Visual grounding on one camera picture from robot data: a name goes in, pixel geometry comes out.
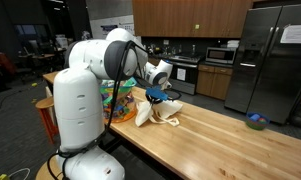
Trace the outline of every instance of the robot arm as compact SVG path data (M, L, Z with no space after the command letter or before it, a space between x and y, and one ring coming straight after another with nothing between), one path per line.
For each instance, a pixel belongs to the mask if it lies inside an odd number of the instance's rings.
M167 85L172 65L161 61L157 67L153 66L141 48L134 36L118 28L111 31L106 40L81 41L68 50L70 68L59 72L54 80L54 105L61 139L59 151L77 152L104 132L101 80L127 80L137 72L152 85ZM105 154L98 147L77 154L67 161L64 173L71 179L87 174L91 179L111 179L109 174L104 175L110 171L103 168L113 167L111 177L122 177L122 166ZM60 167L64 162L64 158L58 158Z

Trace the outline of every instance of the kitchen cabinet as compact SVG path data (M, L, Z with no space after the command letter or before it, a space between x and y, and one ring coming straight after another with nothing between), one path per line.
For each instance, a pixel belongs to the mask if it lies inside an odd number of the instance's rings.
M223 31L223 37L240 38L246 19L247 10L252 8L250 0L233 0L231 11L227 21L227 27Z
M193 0L133 0L135 35L191 36Z
M231 74L232 69L220 67L215 68L210 96L222 100L226 99Z
M210 96L213 83L214 67L199 65L196 92Z
M161 0L133 0L134 31L138 36L163 36Z
M133 0L135 34L239 38L252 0Z
M231 74L232 69L229 68L199 65L196 92L225 100Z

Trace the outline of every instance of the gray carpet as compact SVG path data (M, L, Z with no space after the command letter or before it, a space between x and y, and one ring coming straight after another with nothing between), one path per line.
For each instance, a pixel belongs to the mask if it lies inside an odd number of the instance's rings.
M31 83L41 83L35 88ZM45 134L40 116L35 109L34 99L45 98L46 83L39 79L30 80L23 85L19 80L10 84L12 89L0 93L0 175L11 174L22 168L30 168L28 179L35 179L36 173L48 157L56 151L60 141L51 145ZM244 120L243 114L224 109L223 102L201 95L190 96L184 94L185 102ZM278 126L271 124L270 129L301 139L301 129L290 125ZM126 179L163 179L154 170L135 157L123 147L119 147L112 155L124 166ZM14 179L22 179L25 173L20 173Z

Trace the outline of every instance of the blue bowl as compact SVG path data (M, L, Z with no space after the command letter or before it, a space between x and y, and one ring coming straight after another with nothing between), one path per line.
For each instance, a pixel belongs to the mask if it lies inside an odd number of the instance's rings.
M270 123L270 119L260 113L249 112L246 116L246 124L251 129L261 131Z

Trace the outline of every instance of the stainless steel refrigerator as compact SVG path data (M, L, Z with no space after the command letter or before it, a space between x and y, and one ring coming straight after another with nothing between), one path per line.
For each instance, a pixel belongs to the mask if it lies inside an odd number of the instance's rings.
M296 25L301 25L301 5L248 11L225 107L286 122L301 91L301 40L283 32Z

